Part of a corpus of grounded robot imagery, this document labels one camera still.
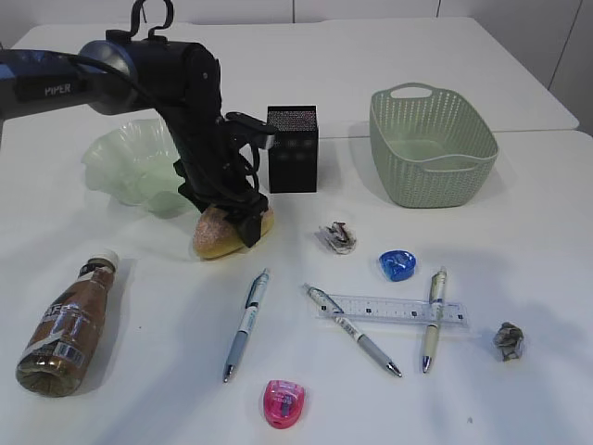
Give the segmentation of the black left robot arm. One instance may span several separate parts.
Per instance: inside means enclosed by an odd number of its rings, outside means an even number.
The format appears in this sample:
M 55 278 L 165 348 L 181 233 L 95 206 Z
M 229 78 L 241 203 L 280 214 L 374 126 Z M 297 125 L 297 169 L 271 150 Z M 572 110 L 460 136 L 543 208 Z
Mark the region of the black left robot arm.
M 224 210 L 247 247 L 260 240 L 269 201 L 259 191 L 259 151 L 277 130 L 221 112 L 221 64 L 202 44 L 146 38 L 92 41 L 77 54 L 2 50 L 2 121 L 79 105 L 108 116 L 155 110 L 179 156 L 179 193 L 199 210 Z

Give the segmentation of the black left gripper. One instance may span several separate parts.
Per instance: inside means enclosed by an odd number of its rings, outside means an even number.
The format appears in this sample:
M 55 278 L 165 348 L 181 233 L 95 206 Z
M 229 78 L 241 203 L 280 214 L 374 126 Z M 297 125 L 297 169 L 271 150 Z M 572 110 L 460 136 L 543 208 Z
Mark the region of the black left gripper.
M 200 210 L 210 207 L 213 221 L 234 218 L 246 247 L 261 238 L 268 200 L 259 192 L 259 151 L 233 137 L 220 104 L 175 104 L 159 110 L 180 155 L 182 194 Z

